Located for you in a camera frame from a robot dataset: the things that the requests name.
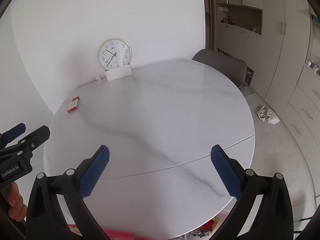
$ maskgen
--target round white table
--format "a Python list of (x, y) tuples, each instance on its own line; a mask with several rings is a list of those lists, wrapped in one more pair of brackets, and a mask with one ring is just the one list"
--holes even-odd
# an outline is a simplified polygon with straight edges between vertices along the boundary
[[(70, 100), (79, 108), (68, 114)], [(48, 176), (90, 158), (110, 161), (84, 201), (102, 228), (170, 239), (198, 228), (231, 200), (210, 160), (219, 144), (249, 168), (254, 125), (239, 89), (195, 61), (136, 68), (132, 75), (73, 91), (56, 112), (45, 143)]]

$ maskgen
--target plastic bag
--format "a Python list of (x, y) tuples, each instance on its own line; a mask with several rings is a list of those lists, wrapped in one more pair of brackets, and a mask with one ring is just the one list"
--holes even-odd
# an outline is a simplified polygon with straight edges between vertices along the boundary
[(268, 109), (266, 106), (261, 107), (259, 111), (256, 112), (257, 116), (263, 121), (271, 124), (276, 124), (280, 122), (280, 119), (274, 111)]

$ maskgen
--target clock face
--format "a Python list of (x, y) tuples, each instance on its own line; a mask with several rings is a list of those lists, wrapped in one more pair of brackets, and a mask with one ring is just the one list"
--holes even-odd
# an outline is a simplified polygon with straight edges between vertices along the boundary
[(100, 46), (98, 60), (106, 71), (128, 65), (131, 60), (131, 48), (124, 40), (109, 39)]

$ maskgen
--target blue gripper pad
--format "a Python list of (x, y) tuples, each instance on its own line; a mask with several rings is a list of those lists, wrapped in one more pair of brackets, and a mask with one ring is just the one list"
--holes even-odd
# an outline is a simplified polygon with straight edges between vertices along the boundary
[(22, 135), (24, 132), (26, 131), (26, 126), (24, 123), (20, 123), (18, 125), (16, 125), (15, 127), (13, 127), (12, 129), (10, 129), (9, 131), (7, 131), (4, 134), (4, 138), (3, 141), (5, 143), (10, 143), (12, 142), (14, 139), (18, 138), (20, 135)]
[(108, 147), (104, 146), (91, 162), (79, 182), (78, 194), (81, 199), (90, 196), (101, 174), (107, 166), (110, 159)]
[(240, 199), (241, 180), (228, 162), (228, 156), (219, 145), (211, 149), (211, 161), (230, 196)]

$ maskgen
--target drawer knob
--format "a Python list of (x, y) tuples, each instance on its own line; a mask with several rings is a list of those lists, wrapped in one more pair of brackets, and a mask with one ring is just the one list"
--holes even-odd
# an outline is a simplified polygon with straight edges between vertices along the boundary
[(297, 130), (297, 132), (301, 135), (301, 133), (300, 133), (300, 131), (299, 131), (298, 127), (297, 127), (296, 125), (294, 125), (294, 127), (295, 127), (295, 129)]
[(311, 116), (311, 114), (308, 112), (308, 110), (306, 110), (307, 114), (309, 115), (309, 117), (313, 120), (313, 117)]

